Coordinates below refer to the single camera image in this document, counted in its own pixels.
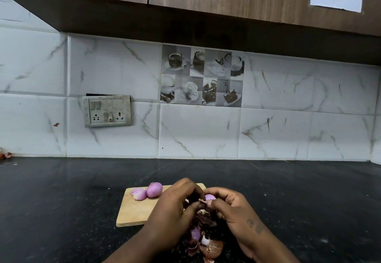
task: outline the cutting board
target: cutting board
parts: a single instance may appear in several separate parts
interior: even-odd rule
[[[197,183],[201,189],[205,189],[205,185]],[[172,185],[163,186],[163,192]],[[135,226],[144,224],[154,209],[159,198],[147,198],[143,201],[135,201],[131,196],[131,191],[135,188],[147,189],[147,187],[133,187],[126,189],[123,200],[119,209],[117,218],[117,227]]]

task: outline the hand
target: hand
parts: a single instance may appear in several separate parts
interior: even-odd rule
[[[208,207],[217,210],[226,220],[245,255],[259,261],[254,247],[260,241],[261,235],[269,230],[246,198],[241,193],[219,187],[207,188],[204,193],[212,194],[217,198],[208,200]]]
[[[174,247],[187,232],[199,210],[199,198],[205,199],[204,192],[188,178],[177,181],[161,194],[141,230],[156,254]]]

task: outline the black countertop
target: black countertop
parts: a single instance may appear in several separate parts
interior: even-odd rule
[[[91,158],[0,163],[0,261],[101,262],[141,228],[115,226],[125,189],[183,177],[243,193],[302,262],[381,262],[376,164]],[[216,259],[241,261],[233,240]]]

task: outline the light switch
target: light switch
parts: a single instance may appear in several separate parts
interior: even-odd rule
[[[82,100],[85,127],[132,125],[130,96],[88,96]]]

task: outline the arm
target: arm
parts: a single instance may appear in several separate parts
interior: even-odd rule
[[[260,263],[299,262],[267,229],[241,193],[218,187],[207,188],[204,192],[217,198],[208,200],[208,207],[226,220],[246,256]]]
[[[198,185],[187,178],[177,181],[160,196],[144,227],[103,263],[148,263],[174,247],[199,210],[199,198],[205,195]]]

